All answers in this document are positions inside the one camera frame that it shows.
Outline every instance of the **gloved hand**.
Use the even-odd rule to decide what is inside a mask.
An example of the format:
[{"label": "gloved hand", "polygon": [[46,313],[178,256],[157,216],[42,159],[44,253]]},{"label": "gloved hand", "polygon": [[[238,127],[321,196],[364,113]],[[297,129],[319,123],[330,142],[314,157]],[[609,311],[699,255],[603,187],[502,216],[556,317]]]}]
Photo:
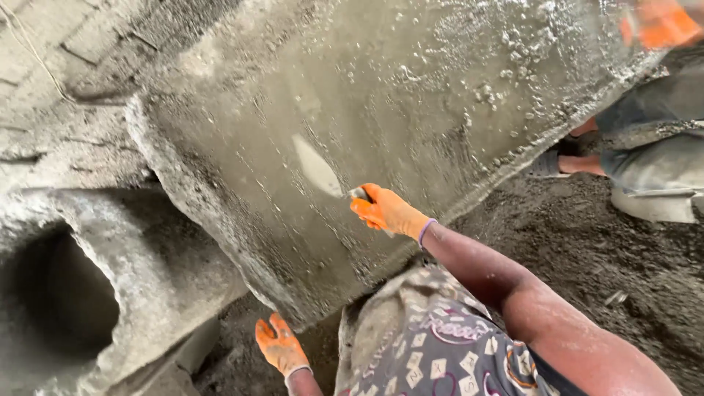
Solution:
[{"label": "gloved hand", "polygon": [[696,20],[703,9],[700,0],[637,0],[621,21],[621,35],[626,44],[638,39],[648,49],[692,44],[704,33]]},{"label": "gloved hand", "polygon": [[371,228],[377,230],[383,228],[418,240],[420,231],[430,220],[428,216],[420,213],[391,190],[381,188],[373,183],[367,183],[360,187],[367,192],[374,203],[370,204],[359,198],[353,199],[350,209],[359,218],[367,221],[367,225]]},{"label": "gloved hand", "polygon": [[259,319],[255,329],[257,344],[269,364],[276,367],[284,375],[284,382],[288,387],[289,376],[299,369],[310,370],[310,364],[306,354],[303,353],[301,344],[298,343],[296,336],[291,332],[284,319],[277,312],[274,312],[271,314],[269,322],[276,330],[276,335],[263,319]]}]

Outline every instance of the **gray pants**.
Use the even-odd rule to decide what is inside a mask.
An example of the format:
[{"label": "gray pants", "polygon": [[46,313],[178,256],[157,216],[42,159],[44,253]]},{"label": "gray pants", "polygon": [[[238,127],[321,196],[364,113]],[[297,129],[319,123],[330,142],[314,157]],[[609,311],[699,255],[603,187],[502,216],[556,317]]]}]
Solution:
[{"label": "gray pants", "polygon": [[[600,133],[674,120],[704,119],[704,68],[660,78],[627,92],[596,116]],[[605,150],[601,167],[625,190],[704,189],[704,130],[686,130],[628,150]]]}]

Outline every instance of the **cable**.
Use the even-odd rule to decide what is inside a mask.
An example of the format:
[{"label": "cable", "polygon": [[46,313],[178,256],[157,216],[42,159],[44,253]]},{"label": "cable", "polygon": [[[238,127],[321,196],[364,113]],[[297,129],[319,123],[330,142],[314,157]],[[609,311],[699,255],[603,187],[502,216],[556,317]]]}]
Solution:
[{"label": "cable", "polygon": [[[34,47],[32,44],[32,40],[30,40],[30,36],[27,33],[27,30],[25,29],[25,26],[22,24],[22,21],[15,15],[14,12],[8,7],[3,0],[0,0],[0,11],[5,15],[6,23],[8,28],[10,29],[10,33],[12,34],[12,37],[15,39],[17,44],[21,45],[25,50],[27,50],[34,59],[39,62],[39,64],[42,66],[42,68],[46,71],[46,74],[49,75],[49,78],[51,78],[51,81],[54,83],[54,87],[56,88],[56,91],[58,92],[59,95],[61,95],[62,98],[65,100],[73,103],[73,104],[78,104],[78,105],[88,105],[88,106],[124,106],[124,103],[118,103],[118,102],[103,102],[103,101],[85,101],[81,99],[76,99],[69,94],[67,94],[63,88],[61,87],[61,83],[54,77],[54,74],[49,70],[49,67],[46,66],[46,63],[42,60],[41,56],[39,56],[39,52],[37,52],[37,49]],[[20,27],[20,30],[22,32],[23,39],[27,43],[25,45],[22,43],[22,41],[17,37],[14,23],[17,23],[17,26]]]}]

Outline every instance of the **dirt floor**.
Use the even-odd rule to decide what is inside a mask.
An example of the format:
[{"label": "dirt floor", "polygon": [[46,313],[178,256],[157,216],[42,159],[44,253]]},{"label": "dirt floor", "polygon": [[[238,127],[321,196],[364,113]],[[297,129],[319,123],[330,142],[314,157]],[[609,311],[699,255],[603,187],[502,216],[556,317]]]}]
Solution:
[{"label": "dirt floor", "polygon": [[[683,395],[699,395],[704,227],[632,218],[611,206],[609,194],[605,178],[519,175],[455,228],[523,263],[598,325],[643,350]],[[620,290],[625,301],[607,307]],[[196,376],[203,396],[286,394],[253,339],[254,322],[268,314],[250,295],[222,315],[220,344]],[[326,395],[334,387],[338,320],[328,318],[300,336]]]}]

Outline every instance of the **trowel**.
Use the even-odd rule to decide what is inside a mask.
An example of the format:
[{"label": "trowel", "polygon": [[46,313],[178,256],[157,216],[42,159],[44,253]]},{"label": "trowel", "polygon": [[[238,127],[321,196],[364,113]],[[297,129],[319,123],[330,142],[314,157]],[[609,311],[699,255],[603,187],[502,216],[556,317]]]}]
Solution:
[{"label": "trowel", "polygon": [[[294,135],[293,139],[303,174],[314,186],[335,198],[360,198],[373,203],[367,192],[361,187],[353,188],[347,193],[343,192],[337,174],[313,146],[300,135]],[[384,230],[384,232],[389,237],[395,235],[389,230]]]}]

